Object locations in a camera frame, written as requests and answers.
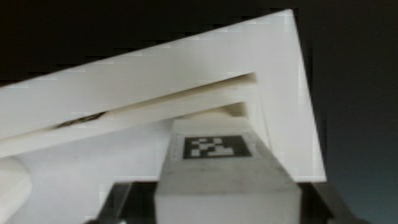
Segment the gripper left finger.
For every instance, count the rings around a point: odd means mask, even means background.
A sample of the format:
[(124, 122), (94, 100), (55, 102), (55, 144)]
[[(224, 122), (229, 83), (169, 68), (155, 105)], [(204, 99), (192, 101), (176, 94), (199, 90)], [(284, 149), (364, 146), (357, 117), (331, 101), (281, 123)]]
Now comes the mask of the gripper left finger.
[(84, 224), (156, 224), (155, 190), (155, 181), (116, 183), (98, 216)]

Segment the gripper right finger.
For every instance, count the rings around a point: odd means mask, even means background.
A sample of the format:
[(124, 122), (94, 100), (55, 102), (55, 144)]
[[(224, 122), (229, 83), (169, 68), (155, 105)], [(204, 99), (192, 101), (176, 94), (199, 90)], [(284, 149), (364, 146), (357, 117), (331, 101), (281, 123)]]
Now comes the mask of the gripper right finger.
[(302, 182), (300, 224), (371, 224), (348, 208), (327, 182)]

